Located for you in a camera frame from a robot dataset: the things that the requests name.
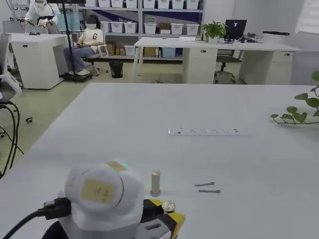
table surface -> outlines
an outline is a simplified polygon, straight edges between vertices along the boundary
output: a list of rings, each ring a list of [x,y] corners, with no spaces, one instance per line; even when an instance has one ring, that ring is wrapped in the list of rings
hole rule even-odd
[[[277,125],[303,86],[92,83],[0,180],[2,235],[64,188],[69,169],[124,159],[145,182],[161,171],[162,200],[186,215],[180,239],[300,239],[319,234],[319,126]],[[236,128],[249,136],[168,136]],[[197,192],[194,184],[215,182]],[[38,218],[13,239],[39,239]]]
[[[180,48],[213,48],[224,50],[245,51],[300,51],[300,49],[273,43],[216,43],[210,44],[203,41],[182,41],[174,37],[142,37],[135,43],[136,47],[180,47]]]
[[[46,41],[50,39],[55,39],[59,37],[66,37],[64,34],[41,34],[32,36],[28,33],[10,33],[12,38],[10,40],[11,43],[37,43],[41,41]]]

trash can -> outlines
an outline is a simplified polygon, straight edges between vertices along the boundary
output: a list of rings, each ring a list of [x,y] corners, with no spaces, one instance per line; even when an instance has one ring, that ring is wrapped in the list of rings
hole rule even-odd
[[[112,61],[109,63],[111,68],[112,78],[122,78],[123,77],[123,62],[122,61]]]

desk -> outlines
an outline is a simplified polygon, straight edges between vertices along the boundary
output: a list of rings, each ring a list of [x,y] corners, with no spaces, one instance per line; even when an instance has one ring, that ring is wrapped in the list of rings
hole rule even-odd
[[[319,126],[277,125],[304,86],[92,83],[0,180],[0,232],[55,198],[69,169],[125,159],[161,200],[186,214],[180,239],[300,239],[318,235]],[[236,127],[247,137],[168,136],[177,127]],[[201,194],[196,183],[215,182]],[[12,239],[40,239],[35,219]]]
[[[181,41],[179,38],[142,37],[135,43],[136,53],[132,78],[137,74],[138,60],[143,63],[144,47],[184,48],[183,78],[185,83],[212,84],[218,50],[244,51],[239,77],[247,84],[265,84],[276,51],[296,52],[300,49],[270,43],[209,44],[202,41]]]
[[[24,88],[51,89],[68,72],[63,49],[66,35],[12,33],[11,45]]]

jeans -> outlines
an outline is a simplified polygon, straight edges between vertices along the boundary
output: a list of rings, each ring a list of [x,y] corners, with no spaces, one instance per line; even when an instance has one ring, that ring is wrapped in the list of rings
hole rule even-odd
[[[82,57],[95,54],[95,51],[89,46],[83,47],[83,48],[72,47],[72,52],[73,52],[74,67],[76,72],[82,71],[86,67],[85,61],[83,61]],[[69,71],[72,71],[72,63],[71,63],[69,47],[64,49],[64,56],[65,56],[65,61]]]

person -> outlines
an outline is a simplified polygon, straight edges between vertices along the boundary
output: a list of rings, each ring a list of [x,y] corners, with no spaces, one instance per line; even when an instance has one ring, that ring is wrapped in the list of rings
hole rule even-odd
[[[46,0],[31,0],[24,21],[25,24],[31,23],[39,27],[48,27],[49,33],[58,34],[58,14],[60,14],[60,10],[57,4],[47,3]]]
[[[90,15],[86,21],[86,28],[80,36],[77,46],[72,48],[75,73],[79,76],[88,75],[90,72],[85,69],[83,57],[96,54],[98,46],[104,43],[101,23],[96,15]],[[65,60],[69,74],[73,75],[70,49],[64,49]]]

